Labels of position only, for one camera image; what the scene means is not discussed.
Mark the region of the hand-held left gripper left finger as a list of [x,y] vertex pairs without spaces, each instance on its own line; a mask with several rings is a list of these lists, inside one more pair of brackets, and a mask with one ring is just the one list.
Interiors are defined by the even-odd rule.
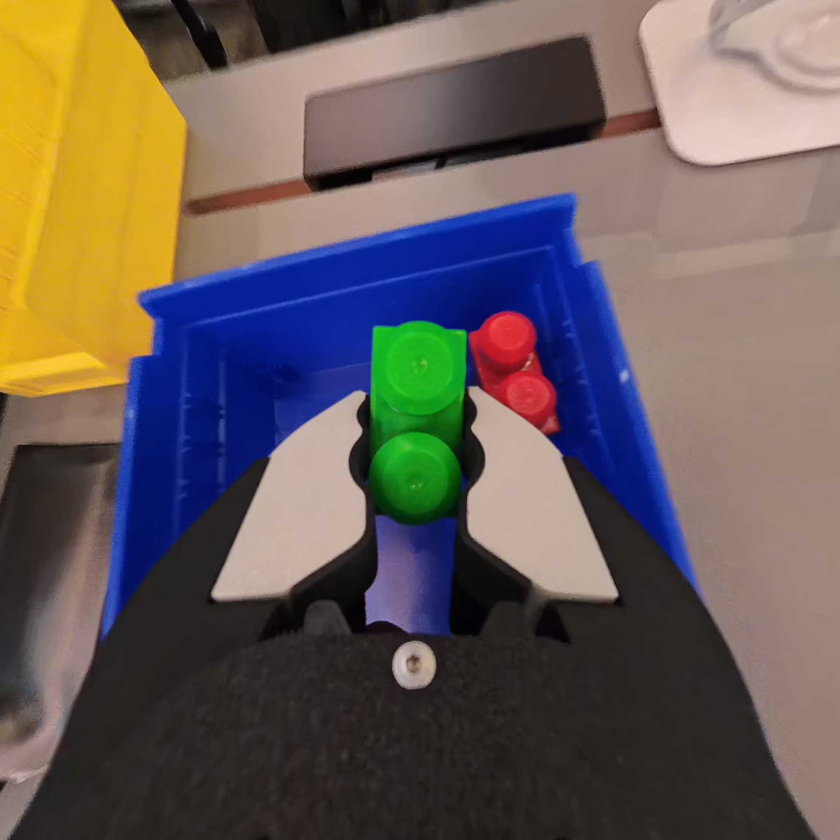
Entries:
[[367,395],[354,391],[270,455],[211,591],[216,602],[363,602],[377,572],[361,468]]

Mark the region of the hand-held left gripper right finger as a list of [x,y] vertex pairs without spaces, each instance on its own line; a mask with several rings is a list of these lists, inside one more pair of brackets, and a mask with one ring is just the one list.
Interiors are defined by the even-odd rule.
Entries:
[[562,453],[484,391],[465,394],[454,580],[479,605],[612,604],[618,590]]

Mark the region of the red two-stud toy block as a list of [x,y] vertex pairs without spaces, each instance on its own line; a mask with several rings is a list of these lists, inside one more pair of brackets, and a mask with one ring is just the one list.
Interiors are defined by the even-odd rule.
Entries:
[[550,436],[560,432],[558,396],[543,372],[532,321],[517,311],[489,316],[468,336],[478,386]]

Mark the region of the blue plastic bin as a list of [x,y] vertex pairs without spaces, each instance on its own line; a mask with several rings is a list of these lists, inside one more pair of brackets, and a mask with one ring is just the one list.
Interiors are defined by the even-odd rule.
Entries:
[[126,391],[105,637],[161,556],[254,461],[353,391],[375,326],[477,330],[520,312],[558,395],[550,438],[697,584],[599,266],[566,193],[147,290]]

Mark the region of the green two-stud toy block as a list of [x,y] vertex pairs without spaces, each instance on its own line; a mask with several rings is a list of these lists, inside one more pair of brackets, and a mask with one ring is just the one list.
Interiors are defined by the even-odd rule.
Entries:
[[428,321],[373,328],[369,487],[396,522],[424,525],[456,510],[466,355],[462,329]]

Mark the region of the grey flat metal plate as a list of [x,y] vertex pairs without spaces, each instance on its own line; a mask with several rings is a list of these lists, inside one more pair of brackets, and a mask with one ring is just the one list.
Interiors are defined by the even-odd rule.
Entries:
[[18,446],[1,509],[1,776],[42,774],[98,642],[118,444]]

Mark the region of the yellow plastic bin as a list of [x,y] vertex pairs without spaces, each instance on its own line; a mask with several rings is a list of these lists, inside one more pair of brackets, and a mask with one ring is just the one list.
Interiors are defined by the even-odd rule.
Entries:
[[1,2],[2,392],[125,383],[149,352],[186,134],[113,2]]

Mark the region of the black flat panel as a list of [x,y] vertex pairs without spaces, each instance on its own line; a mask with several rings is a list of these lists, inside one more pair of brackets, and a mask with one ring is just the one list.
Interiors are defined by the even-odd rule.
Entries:
[[606,106],[591,41],[570,36],[324,91],[304,107],[313,191],[596,139]]

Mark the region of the white book stand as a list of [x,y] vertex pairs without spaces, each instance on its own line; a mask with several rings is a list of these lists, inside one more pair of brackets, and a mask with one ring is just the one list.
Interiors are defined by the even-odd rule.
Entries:
[[720,166],[838,146],[838,1],[659,2],[638,35],[682,160]]

